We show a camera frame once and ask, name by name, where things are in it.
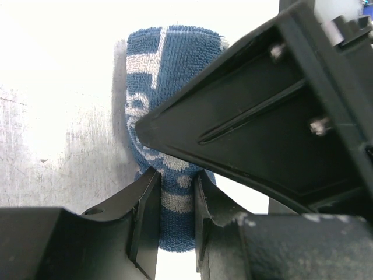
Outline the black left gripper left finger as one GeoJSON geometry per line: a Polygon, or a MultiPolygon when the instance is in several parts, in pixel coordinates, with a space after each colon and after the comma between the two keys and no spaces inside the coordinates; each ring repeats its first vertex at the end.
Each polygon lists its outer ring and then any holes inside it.
{"type": "Polygon", "coordinates": [[[154,279],[160,187],[160,174],[149,169],[81,215],[2,208],[1,278],[154,279]]]}

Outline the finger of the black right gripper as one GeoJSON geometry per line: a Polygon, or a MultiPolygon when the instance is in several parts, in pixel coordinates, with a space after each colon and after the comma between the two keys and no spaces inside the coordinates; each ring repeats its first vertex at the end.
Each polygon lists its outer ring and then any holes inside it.
{"type": "Polygon", "coordinates": [[[281,158],[280,118],[273,110],[300,74],[294,62],[272,61],[268,50],[275,40],[274,27],[253,31],[177,93],[175,114],[193,108],[198,120],[189,136],[161,151],[286,197],[279,182],[292,182],[286,172],[290,159],[281,158]]]}

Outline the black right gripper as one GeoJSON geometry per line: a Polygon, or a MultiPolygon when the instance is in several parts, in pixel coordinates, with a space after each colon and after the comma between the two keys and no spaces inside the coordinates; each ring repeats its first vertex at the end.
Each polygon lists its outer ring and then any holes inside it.
{"type": "Polygon", "coordinates": [[[275,103],[293,210],[372,215],[370,1],[280,1],[273,62],[300,78],[275,103]]]}

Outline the blue white patterned towel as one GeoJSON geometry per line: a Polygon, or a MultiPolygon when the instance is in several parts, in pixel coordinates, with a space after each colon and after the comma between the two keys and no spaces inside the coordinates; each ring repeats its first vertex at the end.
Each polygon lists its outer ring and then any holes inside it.
{"type": "Polygon", "coordinates": [[[126,48],[125,122],[138,175],[161,175],[159,246],[195,248],[193,179],[200,167],[165,154],[162,147],[187,137],[198,117],[193,108],[175,114],[175,94],[228,48],[215,31],[196,26],[150,27],[129,35],[126,48]]]}

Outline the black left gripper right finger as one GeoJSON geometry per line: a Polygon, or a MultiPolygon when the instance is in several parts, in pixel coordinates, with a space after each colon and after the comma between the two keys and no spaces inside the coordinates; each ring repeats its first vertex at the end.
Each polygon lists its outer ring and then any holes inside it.
{"type": "Polygon", "coordinates": [[[205,173],[195,191],[196,269],[202,279],[371,279],[372,226],[326,214],[255,215],[205,173]]]}

